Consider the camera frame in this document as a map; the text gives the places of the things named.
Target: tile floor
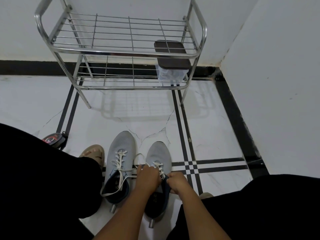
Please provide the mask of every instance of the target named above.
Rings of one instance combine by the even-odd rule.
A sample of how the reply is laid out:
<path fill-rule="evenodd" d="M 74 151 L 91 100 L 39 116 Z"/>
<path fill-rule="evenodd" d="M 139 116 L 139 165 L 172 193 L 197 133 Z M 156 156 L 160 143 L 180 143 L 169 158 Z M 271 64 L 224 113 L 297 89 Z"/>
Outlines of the tile floor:
<path fill-rule="evenodd" d="M 152 143 L 163 141 L 172 170 L 182 171 L 198 194 L 230 193 L 252 180 L 211 81 L 192 81 L 184 108 L 179 106 L 178 91 L 84 91 L 92 106 L 88 109 L 80 98 L 77 101 L 66 77 L 0 76 L 0 84 L 0 123 L 38 138 L 57 129 L 70 130 L 64 151 L 71 155 L 80 155 L 92 144 L 108 151 L 114 137 L 128 130 L 136 139 L 137 152 L 145 156 Z M 181 200 L 170 195 L 164 218 L 154 229 L 143 218 L 139 239 L 165 239 L 180 206 Z M 98 212 L 82 219 L 93 234 L 112 217 L 110 207 L 103 200 Z"/>

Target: black pants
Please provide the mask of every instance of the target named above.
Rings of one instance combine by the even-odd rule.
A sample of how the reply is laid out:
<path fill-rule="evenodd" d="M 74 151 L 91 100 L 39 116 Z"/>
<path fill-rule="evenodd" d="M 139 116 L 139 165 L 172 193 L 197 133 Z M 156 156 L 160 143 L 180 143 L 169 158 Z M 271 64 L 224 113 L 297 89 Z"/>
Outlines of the black pants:
<path fill-rule="evenodd" d="M 6 238 L 92 239 L 78 218 L 101 204 L 100 167 L 36 137 L 0 124 L 0 226 Z M 270 175 L 238 192 L 203 200 L 232 239 L 314 238 L 319 226 L 320 179 Z M 188 239 L 181 206 L 168 239 Z"/>

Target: container lid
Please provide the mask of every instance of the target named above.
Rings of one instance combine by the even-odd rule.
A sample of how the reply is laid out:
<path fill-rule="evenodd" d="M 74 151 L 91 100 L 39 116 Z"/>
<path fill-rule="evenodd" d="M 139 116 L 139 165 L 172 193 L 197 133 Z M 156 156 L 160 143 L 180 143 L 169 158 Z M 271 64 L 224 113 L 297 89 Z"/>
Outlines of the container lid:
<path fill-rule="evenodd" d="M 186 50 L 181 42 L 170 40 L 157 40 L 154 43 L 154 49 L 156 52 L 167 53 L 182 53 L 186 54 Z M 162 69 L 172 70 L 189 70 L 191 63 L 189 59 L 175 59 L 175 58 L 157 58 L 159 67 Z"/>

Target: white wall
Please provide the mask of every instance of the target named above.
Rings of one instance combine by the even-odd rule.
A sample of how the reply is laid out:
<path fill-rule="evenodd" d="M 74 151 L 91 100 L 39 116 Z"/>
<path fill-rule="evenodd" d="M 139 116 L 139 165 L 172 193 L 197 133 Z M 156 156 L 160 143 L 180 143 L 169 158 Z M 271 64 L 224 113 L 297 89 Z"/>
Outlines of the white wall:
<path fill-rule="evenodd" d="M 221 69 L 272 174 L 320 177 L 320 0 L 259 0 Z"/>
<path fill-rule="evenodd" d="M 196 0 L 208 24 L 208 38 L 199 65 L 219 66 L 242 24 L 258 0 Z M 54 60 L 41 39 L 34 21 L 40 0 L 0 0 L 0 60 Z M 190 0 L 70 0 L 81 13 L 182 19 Z M 53 0 L 43 17 L 49 33 L 62 13 Z M 201 34 L 200 26 L 195 32 Z M 75 56 L 64 56 L 76 61 Z"/>

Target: black baseboard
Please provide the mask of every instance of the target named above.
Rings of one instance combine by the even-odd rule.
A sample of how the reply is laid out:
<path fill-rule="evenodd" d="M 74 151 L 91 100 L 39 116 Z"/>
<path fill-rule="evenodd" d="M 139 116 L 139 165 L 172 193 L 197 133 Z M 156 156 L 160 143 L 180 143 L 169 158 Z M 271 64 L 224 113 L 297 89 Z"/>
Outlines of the black baseboard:
<path fill-rule="evenodd" d="M 68 71 L 73 74 L 74 69 L 76 67 L 75 62 L 66 62 L 66 66 Z M 91 67 L 105 67 L 106 65 L 103 63 L 93 63 L 90 62 Z M 132 64 L 108 64 L 111 67 L 117 68 L 130 68 L 132 69 Z M 135 68 L 142 69 L 155 69 L 154 65 L 139 65 L 135 64 Z M 193 77 L 207 77 L 210 76 L 215 70 L 213 66 L 197 66 L 194 72 Z M 117 74 L 117 72 L 121 71 L 122 75 L 125 70 L 119 69 L 109 69 L 108 74 Z M 93 68 L 93 73 L 101 73 L 101 69 Z M 135 75 L 146 75 L 145 70 L 140 70 L 141 74 L 136 73 Z M 156 76 L 156 72 L 154 71 L 152 74 L 149 73 L 150 76 Z M 24 76 L 65 76 L 66 74 L 63 72 L 62 68 L 56 61 L 26 61 L 26 60 L 0 60 L 0 75 L 24 75 Z"/>
<path fill-rule="evenodd" d="M 215 76 L 215 84 L 220 95 L 222 104 L 229 117 L 235 136 L 239 142 L 244 158 L 248 164 L 253 178 L 268 175 L 269 172 L 262 158 L 259 156 L 258 149 L 254 144 L 250 132 L 242 118 L 241 112 L 229 89 L 223 74 L 220 72 Z"/>

